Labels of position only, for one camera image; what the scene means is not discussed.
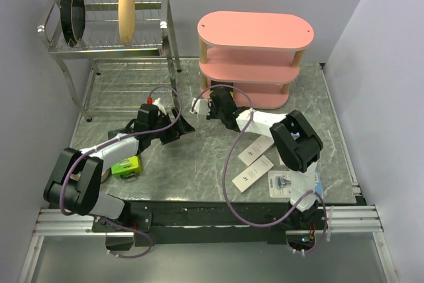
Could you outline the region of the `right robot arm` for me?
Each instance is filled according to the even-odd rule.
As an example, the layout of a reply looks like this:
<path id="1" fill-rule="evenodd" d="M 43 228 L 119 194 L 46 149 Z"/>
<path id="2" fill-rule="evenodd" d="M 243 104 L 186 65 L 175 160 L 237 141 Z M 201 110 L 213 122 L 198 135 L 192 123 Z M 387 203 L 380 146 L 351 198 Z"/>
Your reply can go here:
<path id="1" fill-rule="evenodd" d="M 270 137 L 286 167 L 295 176 L 291 179 L 290 208 L 280 218 L 270 223 L 253 223 L 244 219 L 233 207 L 226 190 L 226 174 L 230 154 L 227 155 L 222 173 L 222 187 L 225 202 L 231 213 L 245 225 L 257 228 L 275 226 L 290 219 L 298 228 L 306 228 L 315 217 L 317 202 L 324 205 L 322 195 L 315 191 L 315 169 L 323 150 L 323 142 L 303 113 L 298 110 L 288 114 L 275 114 L 257 111 L 248 107 L 238 107 L 230 90 L 240 89 L 227 85 L 215 84 L 205 89 L 209 92 L 209 110 L 221 120 L 224 126 L 238 133 L 229 152 L 232 152 L 245 132 Z"/>

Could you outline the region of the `pink three-tier shelf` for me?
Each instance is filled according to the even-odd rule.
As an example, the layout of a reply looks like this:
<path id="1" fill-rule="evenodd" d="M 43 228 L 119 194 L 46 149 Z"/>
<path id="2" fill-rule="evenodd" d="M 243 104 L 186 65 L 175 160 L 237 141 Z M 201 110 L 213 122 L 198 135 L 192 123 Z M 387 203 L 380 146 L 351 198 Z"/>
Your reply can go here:
<path id="1" fill-rule="evenodd" d="M 238 106 L 278 109 L 289 99 L 313 27 L 283 13 L 215 11 L 197 25 L 200 88 L 234 86 Z"/>

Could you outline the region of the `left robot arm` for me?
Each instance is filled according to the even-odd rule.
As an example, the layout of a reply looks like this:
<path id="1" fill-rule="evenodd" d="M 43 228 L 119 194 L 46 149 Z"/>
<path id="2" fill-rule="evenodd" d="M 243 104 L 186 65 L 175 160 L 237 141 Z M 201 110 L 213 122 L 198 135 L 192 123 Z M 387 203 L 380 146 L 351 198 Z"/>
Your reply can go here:
<path id="1" fill-rule="evenodd" d="M 144 103 L 136 118 L 112 131 L 106 142 L 84 150 L 65 148 L 45 186 L 44 200 L 57 205 L 64 215 L 98 215 L 108 218 L 117 231 L 127 229 L 132 221 L 130 205 L 101 192 L 101 177 L 113 165 L 141 154 L 154 139 L 168 144 L 195 131 L 177 108 L 172 114 L 174 119 L 159 106 Z"/>

